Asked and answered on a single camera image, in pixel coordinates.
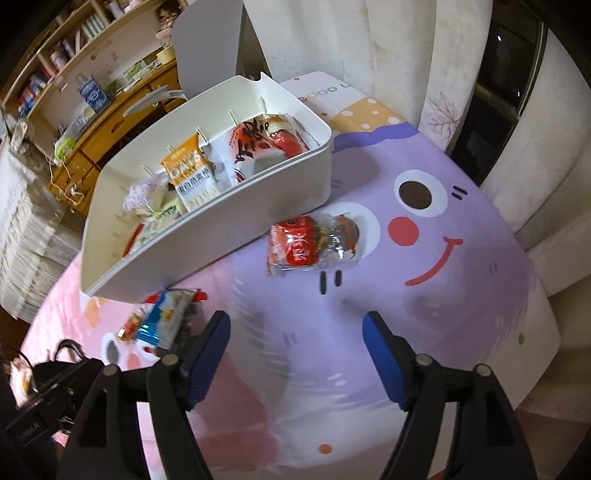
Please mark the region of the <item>black shoulder bag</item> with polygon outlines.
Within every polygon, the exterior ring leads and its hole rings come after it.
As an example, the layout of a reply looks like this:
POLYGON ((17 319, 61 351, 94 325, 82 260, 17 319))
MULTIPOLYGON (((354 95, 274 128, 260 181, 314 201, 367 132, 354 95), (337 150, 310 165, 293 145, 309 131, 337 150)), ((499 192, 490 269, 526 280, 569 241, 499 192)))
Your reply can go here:
POLYGON ((75 340, 61 340, 53 356, 33 366, 36 396, 81 404, 89 393, 104 363, 87 357, 75 340))

